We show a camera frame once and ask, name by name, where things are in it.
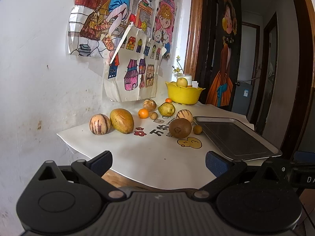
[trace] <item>drawn broom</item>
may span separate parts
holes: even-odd
[[[83,28],[80,31],[81,37],[86,37],[91,40],[100,40],[100,35],[96,36],[96,29],[94,28],[97,25],[97,22],[99,20],[100,14],[100,8],[102,7],[104,0],[101,0],[95,10],[88,16],[86,19]]]

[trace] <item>screw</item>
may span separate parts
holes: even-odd
[[[194,193],[194,196],[198,199],[205,199],[205,198],[208,198],[209,197],[209,192],[207,191],[196,191]]]
[[[124,196],[124,193],[119,190],[111,191],[108,193],[108,196],[111,197],[112,199],[120,199]]]

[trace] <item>small orange fruit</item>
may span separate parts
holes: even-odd
[[[145,118],[148,118],[149,117],[149,111],[145,108],[142,108],[139,110],[138,112],[138,116],[141,118],[141,119],[145,119]]]

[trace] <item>white jar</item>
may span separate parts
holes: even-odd
[[[185,78],[187,80],[187,82],[188,82],[187,88],[191,88],[193,86],[193,77],[192,77],[192,75],[190,75],[190,74],[177,74],[177,80],[179,78],[181,78],[181,77],[183,77],[183,78]]]

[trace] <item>wall stain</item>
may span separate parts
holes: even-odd
[[[40,130],[42,128],[42,121],[41,120],[39,121],[37,126],[38,126],[37,130]]]

